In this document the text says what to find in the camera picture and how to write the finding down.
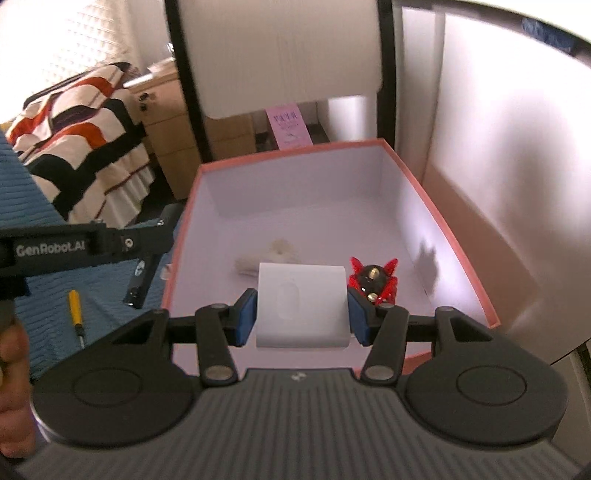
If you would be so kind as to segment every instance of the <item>pink paper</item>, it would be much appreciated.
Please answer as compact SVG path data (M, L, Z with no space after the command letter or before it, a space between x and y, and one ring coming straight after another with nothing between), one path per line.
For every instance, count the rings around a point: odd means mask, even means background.
M295 103L265 110L279 150L309 147L312 139Z

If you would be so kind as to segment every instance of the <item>white paper roll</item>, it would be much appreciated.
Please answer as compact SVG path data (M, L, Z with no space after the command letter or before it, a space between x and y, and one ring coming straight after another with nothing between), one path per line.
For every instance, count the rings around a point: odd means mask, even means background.
M257 347L349 345L344 267L262 263L256 310Z

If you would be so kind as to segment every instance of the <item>human hand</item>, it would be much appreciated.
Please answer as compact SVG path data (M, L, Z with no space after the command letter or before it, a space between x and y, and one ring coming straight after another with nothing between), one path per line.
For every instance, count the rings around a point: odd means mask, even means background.
M35 449L35 421L31 412L29 340L16 323L0 334L0 358L6 363L0 387L0 452L24 458Z

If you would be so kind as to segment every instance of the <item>red spiky toy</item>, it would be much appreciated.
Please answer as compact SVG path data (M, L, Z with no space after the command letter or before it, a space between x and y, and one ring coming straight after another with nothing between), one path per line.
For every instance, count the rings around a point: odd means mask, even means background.
M353 275L349 277L349 287L361 292L371 303L396 303L398 278L394 271L398 258L393 258L383 267L379 265L363 265L355 257L351 257Z

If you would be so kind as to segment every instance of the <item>yellow screwdriver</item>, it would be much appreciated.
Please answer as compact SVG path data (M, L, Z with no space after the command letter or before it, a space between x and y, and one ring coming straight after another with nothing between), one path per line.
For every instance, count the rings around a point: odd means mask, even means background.
M86 346L84 325L82 325L82 307L80 306L80 295L76 290L70 290L68 294L68 302L70 303L70 314L72 315L72 323L76 330L76 335L80 341L80 346Z

